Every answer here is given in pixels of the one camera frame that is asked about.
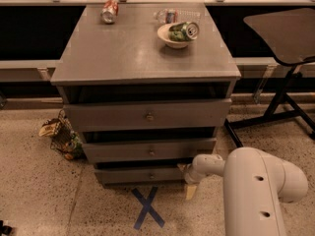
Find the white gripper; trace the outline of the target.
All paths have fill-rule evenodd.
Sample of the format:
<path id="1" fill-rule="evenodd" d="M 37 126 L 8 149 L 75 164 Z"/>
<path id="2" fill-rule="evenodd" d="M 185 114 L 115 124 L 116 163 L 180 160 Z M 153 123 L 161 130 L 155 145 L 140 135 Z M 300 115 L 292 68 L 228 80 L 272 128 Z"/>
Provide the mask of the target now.
<path id="1" fill-rule="evenodd" d="M 185 185 L 185 199 L 191 200 L 196 193 L 198 187 L 197 184 L 199 184 L 206 177 L 206 175 L 199 173 L 191 165 L 188 166 L 184 163 L 178 163 L 177 167 L 182 173 L 184 173 L 184 180 L 187 183 Z"/>

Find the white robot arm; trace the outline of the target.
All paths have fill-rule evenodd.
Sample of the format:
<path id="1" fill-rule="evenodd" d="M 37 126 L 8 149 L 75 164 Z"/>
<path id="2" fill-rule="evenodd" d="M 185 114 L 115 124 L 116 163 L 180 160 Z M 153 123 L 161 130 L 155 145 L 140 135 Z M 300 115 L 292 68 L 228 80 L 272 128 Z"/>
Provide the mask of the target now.
<path id="1" fill-rule="evenodd" d="M 253 147 L 239 147 L 227 158 L 198 154 L 178 168 L 188 200 L 206 177 L 222 178 L 225 236 L 286 236 L 281 204 L 296 203 L 308 191 L 298 166 Z"/>

